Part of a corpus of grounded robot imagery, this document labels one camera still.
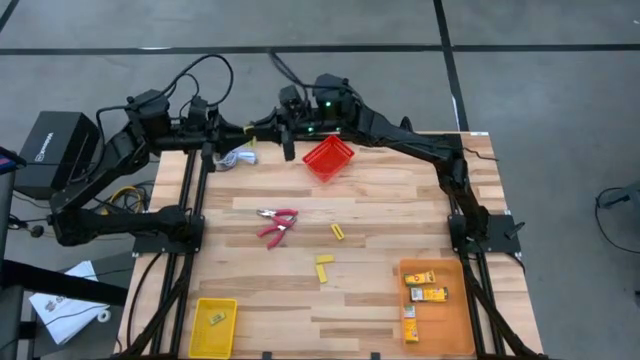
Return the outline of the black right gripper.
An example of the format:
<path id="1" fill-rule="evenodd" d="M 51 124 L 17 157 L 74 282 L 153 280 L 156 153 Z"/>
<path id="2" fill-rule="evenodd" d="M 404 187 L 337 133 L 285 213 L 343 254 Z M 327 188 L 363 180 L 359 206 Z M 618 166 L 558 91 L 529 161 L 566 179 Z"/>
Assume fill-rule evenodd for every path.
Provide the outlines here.
<path id="1" fill-rule="evenodd" d="M 293 161 L 296 156 L 296 136 L 306 132 L 306 123 L 310 121 L 311 115 L 308 102 L 302 105 L 274 107 L 265 117 L 252 121 L 251 130 L 253 133 L 278 133 L 284 159 Z"/>

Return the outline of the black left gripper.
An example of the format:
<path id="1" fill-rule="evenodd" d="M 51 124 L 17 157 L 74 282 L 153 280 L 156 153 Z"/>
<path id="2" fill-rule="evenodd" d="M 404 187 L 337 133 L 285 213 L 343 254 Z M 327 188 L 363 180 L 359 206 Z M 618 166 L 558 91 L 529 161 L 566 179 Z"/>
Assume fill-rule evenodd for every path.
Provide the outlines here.
<path id="1" fill-rule="evenodd" d="M 204 125 L 205 141 L 202 144 L 200 158 L 202 167 L 206 173 L 216 171 L 215 155 L 226 156 L 235 149 L 232 140 L 248 140 L 245 126 L 228 122 L 220 115 L 217 106 L 206 109 L 206 122 Z"/>

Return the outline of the red plastic mesh basket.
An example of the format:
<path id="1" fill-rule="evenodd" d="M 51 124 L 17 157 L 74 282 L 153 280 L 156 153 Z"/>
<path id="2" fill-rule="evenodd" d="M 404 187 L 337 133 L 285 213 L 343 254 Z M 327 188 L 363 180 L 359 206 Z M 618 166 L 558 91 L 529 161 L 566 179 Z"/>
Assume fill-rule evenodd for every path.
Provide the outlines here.
<path id="1" fill-rule="evenodd" d="M 328 182 L 354 156 L 354 151 L 336 135 L 330 135 L 303 157 L 308 170 Z"/>

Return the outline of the red handled pliers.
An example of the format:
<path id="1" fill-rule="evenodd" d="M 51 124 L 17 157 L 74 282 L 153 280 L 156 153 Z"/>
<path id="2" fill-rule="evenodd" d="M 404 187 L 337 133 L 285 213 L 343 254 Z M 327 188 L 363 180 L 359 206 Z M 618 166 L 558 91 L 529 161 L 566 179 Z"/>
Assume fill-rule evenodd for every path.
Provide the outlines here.
<path id="1" fill-rule="evenodd" d="M 275 224 L 289 227 L 296 221 L 297 210 L 293 209 L 258 209 L 256 213 L 265 218 L 270 218 Z"/>
<path id="2" fill-rule="evenodd" d="M 287 226 L 276 224 L 276 225 L 271 225 L 270 227 L 264 228 L 263 230 L 257 233 L 257 236 L 259 238 L 262 238 L 265 235 L 275 233 L 275 236 L 266 244 L 266 248 L 268 250 L 271 250 L 279 245 L 284 235 L 286 234 L 287 230 L 288 230 Z"/>

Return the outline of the yellow plastic bin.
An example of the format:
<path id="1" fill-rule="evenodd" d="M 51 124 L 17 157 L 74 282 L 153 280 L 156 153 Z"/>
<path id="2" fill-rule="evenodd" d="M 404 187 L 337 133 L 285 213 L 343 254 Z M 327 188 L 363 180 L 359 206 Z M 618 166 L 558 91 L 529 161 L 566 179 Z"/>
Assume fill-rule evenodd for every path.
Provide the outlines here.
<path id="1" fill-rule="evenodd" d="M 229 359 L 234 342 L 238 303 L 232 298 L 200 298 L 197 301 L 188 355 L 195 359 Z M 212 326 L 209 318 L 219 312 L 226 319 Z"/>

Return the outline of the yellow green crayon box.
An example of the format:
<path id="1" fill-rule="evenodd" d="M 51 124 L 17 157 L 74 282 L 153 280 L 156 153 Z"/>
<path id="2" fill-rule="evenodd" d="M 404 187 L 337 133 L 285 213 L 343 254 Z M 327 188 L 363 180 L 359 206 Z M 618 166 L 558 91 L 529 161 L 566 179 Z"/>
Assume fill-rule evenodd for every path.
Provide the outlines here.
<path id="1" fill-rule="evenodd" d="M 447 287 L 411 287 L 409 290 L 412 302 L 446 302 L 449 298 Z"/>
<path id="2" fill-rule="evenodd" d="M 403 275 L 403 282 L 409 287 L 423 286 L 427 284 L 435 284 L 436 277 L 432 270 L 419 273 L 406 273 Z"/>
<path id="3" fill-rule="evenodd" d="M 419 341 L 416 307 L 412 304 L 403 307 L 404 340 L 406 343 Z"/>

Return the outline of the orange plastic tray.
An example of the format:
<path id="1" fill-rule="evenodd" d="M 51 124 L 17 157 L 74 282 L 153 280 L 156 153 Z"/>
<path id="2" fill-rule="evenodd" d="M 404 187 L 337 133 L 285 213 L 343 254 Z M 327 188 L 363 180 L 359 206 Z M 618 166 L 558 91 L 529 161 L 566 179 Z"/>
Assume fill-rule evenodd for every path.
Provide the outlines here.
<path id="1" fill-rule="evenodd" d="M 447 287 L 446 302 L 412 302 L 409 290 L 403 282 L 406 273 L 432 270 L 436 283 L 415 287 Z M 400 313 L 403 350 L 410 356 L 464 357 L 475 353 L 463 268 L 456 259 L 402 259 L 398 264 Z M 416 307 L 419 341 L 404 340 L 403 307 Z"/>

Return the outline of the black cardboard box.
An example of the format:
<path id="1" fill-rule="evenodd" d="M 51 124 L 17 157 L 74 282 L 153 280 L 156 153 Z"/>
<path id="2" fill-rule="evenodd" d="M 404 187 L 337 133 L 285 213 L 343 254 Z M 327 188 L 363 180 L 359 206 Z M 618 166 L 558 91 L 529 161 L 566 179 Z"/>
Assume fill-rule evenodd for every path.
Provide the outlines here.
<path id="1" fill-rule="evenodd" d="M 14 189 L 49 200 L 90 167 L 98 141 L 98 127 L 84 113 L 40 112 L 20 151 L 27 166 L 17 171 Z"/>

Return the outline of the blue black device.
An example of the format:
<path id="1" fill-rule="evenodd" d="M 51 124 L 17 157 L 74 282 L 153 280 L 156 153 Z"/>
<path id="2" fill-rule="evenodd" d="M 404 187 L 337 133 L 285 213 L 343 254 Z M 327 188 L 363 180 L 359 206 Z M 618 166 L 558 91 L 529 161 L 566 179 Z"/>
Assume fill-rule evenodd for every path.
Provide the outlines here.
<path id="1" fill-rule="evenodd" d="M 0 175 L 24 168 L 27 162 L 14 151 L 0 146 Z"/>

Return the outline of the black side table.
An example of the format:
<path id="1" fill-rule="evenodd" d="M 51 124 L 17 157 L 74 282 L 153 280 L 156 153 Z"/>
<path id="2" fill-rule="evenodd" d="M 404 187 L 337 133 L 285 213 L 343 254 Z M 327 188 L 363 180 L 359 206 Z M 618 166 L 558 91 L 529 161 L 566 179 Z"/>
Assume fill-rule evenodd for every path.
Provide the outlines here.
<path id="1" fill-rule="evenodd" d="M 127 253 L 52 271 L 12 260 L 0 261 L 0 360 L 16 360 L 18 345 L 28 345 L 27 360 L 57 352 L 68 342 L 57 345 L 29 302 L 35 293 L 61 295 L 71 299 L 109 305 L 112 316 L 119 316 L 128 295 L 134 259 Z M 97 333 L 97 319 L 85 328 Z"/>

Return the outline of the white printed paper sheets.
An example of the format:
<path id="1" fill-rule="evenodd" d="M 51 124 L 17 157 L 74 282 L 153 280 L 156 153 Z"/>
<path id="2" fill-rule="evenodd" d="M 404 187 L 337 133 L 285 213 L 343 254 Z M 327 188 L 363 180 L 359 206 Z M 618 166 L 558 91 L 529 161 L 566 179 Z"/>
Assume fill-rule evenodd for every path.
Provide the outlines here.
<path id="1" fill-rule="evenodd" d="M 29 302 L 54 342 L 62 345 L 109 308 L 109 305 L 35 293 Z"/>

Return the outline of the grey chair base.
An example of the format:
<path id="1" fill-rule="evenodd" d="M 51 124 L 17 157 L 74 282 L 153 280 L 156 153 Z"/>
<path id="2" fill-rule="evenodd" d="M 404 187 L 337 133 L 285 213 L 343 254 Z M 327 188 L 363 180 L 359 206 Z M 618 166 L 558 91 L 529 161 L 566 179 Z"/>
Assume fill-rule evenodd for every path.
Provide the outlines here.
<path id="1" fill-rule="evenodd" d="M 640 211 L 640 180 L 623 187 L 604 189 L 597 197 L 596 204 L 600 208 L 611 208 L 616 204 L 630 202 Z"/>

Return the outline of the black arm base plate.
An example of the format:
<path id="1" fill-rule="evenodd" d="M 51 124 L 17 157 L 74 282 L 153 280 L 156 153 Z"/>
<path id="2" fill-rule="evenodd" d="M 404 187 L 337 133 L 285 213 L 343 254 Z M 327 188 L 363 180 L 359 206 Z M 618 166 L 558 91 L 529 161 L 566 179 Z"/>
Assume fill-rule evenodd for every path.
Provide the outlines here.
<path id="1" fill-rule="evenodd" d="M 470 240 L 465 233 L 465 218 L 463 215 L 451 215 L 448 219 L 452 247 L 456 252 L 464 253 L 505 253 L 521 252 L 518 232 L 525 223 L 516 224 L 511 215 L 489 216 L 487 239 Z"/>
<path id="2" fill-rule="evenodd" d="M 146 253 L 170 253 L 170 254 L 191 254 L 200 251 L 205 228 L 204 216 L 192 216 L 191 224 L 188 228 L 187 237 L 184 241 L 173 241 L 169 237 L 158 232 L 151 235 L 136 236 L 133 252 L 136 254 Z"/>

